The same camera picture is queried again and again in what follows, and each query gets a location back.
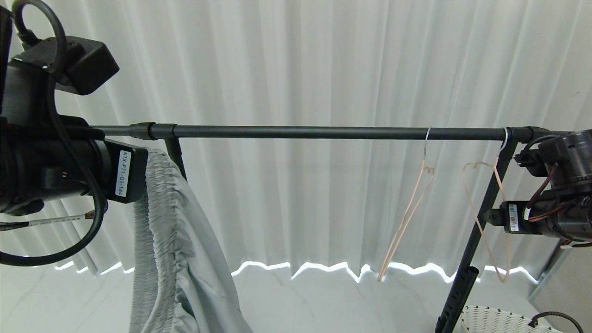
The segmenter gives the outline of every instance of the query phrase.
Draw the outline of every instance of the white curtain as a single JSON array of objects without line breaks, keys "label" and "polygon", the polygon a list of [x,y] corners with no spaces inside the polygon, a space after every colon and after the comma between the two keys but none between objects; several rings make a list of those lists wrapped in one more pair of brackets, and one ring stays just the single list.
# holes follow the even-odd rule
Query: white curtain
[{"label": "white curtain", "polygon": [[[47,2],[68,34],[103,41],[121,67],[92,95],[58,92],[61,113],[91,124],[592,127],[591,2]],[[25,19],[38,36],[50,35],[34,9]],[[231,270],[246,260],[289,261],[294,271],[343,261],[355,273],[364,264],[378,269],[423,154],[423,142],[406,141],[181,145],[189,183]],[[434,183],[394,261],[456,270],[473,224],[461,168],[491,162],[499,145],[429,142]],[[489,174],[469,173],[477,204]],[[511,198],[526,200],[541,181],[513,163],[504,183]],[[63,200],[42,215],[88,210],[86,199]],[[133,267],[132,222],[131,208],[111,205],[75,266]],[[4,232],[2,249],[57,251],[87,227],[74,228]],[[504,262],[499,228],[486,234]],[[540,236],[510,242],[512,266],[535,276],[555,245]],[[475,263],[488,263],[483,249]]]}]

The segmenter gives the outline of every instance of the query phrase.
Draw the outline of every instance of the gray fabric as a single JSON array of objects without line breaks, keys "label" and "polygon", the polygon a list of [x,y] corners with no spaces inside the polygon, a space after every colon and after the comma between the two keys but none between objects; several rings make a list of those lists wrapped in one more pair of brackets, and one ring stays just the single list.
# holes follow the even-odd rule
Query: gray fabric
[{"label": "gray fabric", "polygon": [[150,151],[135,203],[130,332],[251,332],[220,244],[187,182]]}]

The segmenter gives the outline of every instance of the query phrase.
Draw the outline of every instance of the woven basket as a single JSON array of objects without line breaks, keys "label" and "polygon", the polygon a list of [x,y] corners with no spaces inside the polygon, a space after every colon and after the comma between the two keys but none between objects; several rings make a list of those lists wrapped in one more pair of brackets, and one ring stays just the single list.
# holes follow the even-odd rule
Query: woven basket
[{"label": "woven basket", "polygon": [[549,326],[529,326],[531,321],[531,318],[489,306],[465,306],[461,313],[461,325],[464,332],[469,333],[562,333]]}]

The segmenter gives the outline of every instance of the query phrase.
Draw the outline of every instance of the floor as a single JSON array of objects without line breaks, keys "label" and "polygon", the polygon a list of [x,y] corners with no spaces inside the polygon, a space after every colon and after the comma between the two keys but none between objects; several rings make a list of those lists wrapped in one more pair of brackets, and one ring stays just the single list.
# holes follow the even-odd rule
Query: floor
[{"label": "floor", "polygon": [[[382,283],[372,272],[357,283],[345,269],[246,267],[234,277],[243,314],[253,332],[433,332],[450,284],[435,272],[390,270]],[[133,273],[99,277],[73,267],[1,267],[0,331],[126,332]],[[486,272],[468,304],[499,307],[526,316],[534,285],[522,273],[506,285]]]}]

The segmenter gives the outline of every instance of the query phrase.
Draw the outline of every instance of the white cable label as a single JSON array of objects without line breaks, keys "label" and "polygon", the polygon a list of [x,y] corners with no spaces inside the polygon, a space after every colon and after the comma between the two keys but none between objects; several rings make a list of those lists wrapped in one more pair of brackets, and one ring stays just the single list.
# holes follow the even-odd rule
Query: white cable label
[{"label": "white cable label", "polygon": [[508,205],[508,211],[510,212],[510,231],[519,231],[518,227],[518,207],[515,204]]},{"label": "white cable label", "polygon": [[125,197],[127,195],[127,178],[130,175],[131,152],[119,153],[119,166],[117,167],[117,182],[115,183],[115,195]]}]

